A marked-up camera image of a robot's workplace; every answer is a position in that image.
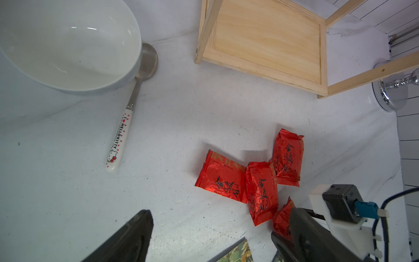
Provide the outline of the red tea bag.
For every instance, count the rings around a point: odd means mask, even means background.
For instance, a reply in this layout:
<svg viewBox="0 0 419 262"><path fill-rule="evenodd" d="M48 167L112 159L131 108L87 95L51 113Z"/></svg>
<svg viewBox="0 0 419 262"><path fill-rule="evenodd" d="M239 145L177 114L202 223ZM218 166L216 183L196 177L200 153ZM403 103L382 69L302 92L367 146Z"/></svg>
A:
<svg viewBox="0 0 419 262"><path fill-rule="evenodd" d="M300 186L304 154L303 138L303 135L297 135L285 129L281 129L278 133L272 155L278 184Z"/></svg>
<svg viewBox="0 0 419 262"><path fill-rule="evenodd" d="M271 220L278 209L278 188L272 163L250 162L246 168L246 190L253 223Z"/></svg>
<svg viewBox="0 0 419 262"><path fill-rule="evenodd" d="M294 202L291 200L291 198L288 198L287 203L273 217L274 232L289 241L292 241L290 216L294 207Z"/></svg>
<svg viewBox="0 0 419 262"><path fill-rule="evenodd" d="M245 174L245 166L209 150L195 186L246 204Z"/></svg>

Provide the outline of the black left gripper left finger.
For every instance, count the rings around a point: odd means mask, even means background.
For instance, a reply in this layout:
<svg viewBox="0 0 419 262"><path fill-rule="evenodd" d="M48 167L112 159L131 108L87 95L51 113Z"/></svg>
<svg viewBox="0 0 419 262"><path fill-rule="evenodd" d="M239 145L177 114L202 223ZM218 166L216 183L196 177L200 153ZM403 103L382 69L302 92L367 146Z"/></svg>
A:
<svg viewBox="0 0 419 262"><path fill-rule="evenodd" d="M84 259L85 262L144 262L151 241L150 210L139 211L123 227Z"/></svg>

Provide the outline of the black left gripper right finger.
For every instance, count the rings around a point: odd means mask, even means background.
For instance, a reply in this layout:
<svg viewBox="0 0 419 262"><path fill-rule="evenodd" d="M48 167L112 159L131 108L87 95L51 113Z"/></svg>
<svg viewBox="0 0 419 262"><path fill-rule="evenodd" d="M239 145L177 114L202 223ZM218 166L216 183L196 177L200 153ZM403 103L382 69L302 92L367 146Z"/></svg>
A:
<svg viewBox="0 0 419 262"><path fill-rule="evenodd" d="M362 259L320 226L304 209L294 208L290 216L289 241L272 232L271 239L284 262L361 262Z"/></svg>

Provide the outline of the green tea bag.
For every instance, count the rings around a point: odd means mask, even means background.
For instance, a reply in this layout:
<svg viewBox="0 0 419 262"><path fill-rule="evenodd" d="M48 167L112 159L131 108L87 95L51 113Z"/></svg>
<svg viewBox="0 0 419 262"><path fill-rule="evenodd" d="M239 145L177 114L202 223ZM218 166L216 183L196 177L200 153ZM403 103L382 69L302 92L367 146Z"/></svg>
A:
<svg viewBox="0 0 419 262"><path fill-rule="evenodd" d="M217 254L209 262L253 262L253 256L246 238L239 239L236 243Z"/></svg>

